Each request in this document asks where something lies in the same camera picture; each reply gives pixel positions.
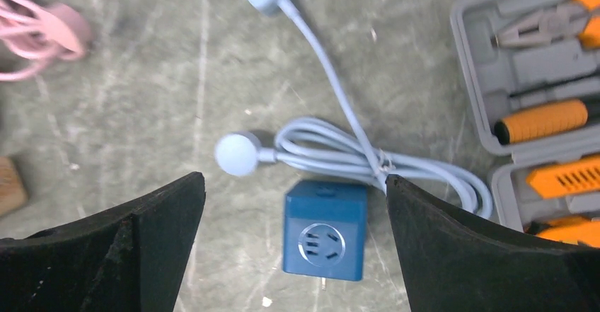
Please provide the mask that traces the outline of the blue cube socket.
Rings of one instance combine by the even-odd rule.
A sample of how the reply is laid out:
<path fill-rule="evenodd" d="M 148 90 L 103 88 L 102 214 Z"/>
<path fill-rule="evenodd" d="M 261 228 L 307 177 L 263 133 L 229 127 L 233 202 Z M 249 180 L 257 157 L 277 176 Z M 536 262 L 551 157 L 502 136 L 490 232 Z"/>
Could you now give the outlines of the blue cube socket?
<path fill-rule="evenodd" d="M 284 196 L 282 270 L 362 280 L 367 208 L 364 185 L 299 181 Z"/>

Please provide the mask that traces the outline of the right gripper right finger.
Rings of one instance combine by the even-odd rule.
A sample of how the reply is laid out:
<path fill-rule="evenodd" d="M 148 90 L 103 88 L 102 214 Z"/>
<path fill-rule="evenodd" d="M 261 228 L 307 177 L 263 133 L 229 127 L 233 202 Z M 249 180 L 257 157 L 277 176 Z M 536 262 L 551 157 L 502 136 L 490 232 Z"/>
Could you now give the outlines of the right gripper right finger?
<path fill-rule="evenodd" d="M 412 311 L 598 311 L 599 250 L 500 226 L 398 175 L 386 199 Z"/>

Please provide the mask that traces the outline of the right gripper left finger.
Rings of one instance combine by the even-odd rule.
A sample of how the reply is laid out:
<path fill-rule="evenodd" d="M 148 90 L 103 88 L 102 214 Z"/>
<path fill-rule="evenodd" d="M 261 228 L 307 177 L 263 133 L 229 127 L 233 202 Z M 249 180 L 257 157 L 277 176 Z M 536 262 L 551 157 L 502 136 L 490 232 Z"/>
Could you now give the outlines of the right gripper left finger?
<path fill-rule="evenodd" d="M 172 311 L 206 199 L 189 173 L 27 238 L 1 240 L 2 311 Z"/>

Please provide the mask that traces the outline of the grey tool case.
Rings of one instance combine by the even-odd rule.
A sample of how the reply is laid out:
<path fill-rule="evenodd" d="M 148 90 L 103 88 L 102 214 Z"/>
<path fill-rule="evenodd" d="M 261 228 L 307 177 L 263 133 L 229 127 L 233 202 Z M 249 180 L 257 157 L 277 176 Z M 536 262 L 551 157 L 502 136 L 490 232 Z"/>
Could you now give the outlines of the grey tool case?
<path fill-rule="evenodd" d="M 496 47 L 495 34 L 519 18 L 568 0 L 458 0 L 451 29 L 475 129 L 483 147 L 509 162 L 488 186 L 501 225 L 524 231 L 533 221 L 599 217 L 599 191 L 545 200 L 526 182 L 531 171 L 599 155 L 599 115 L 578 129 L 502 145 L 494 124 L 516 112 L 574 98 L 599 103 L 599 48 L 566 39 L 524 49 Z"/>

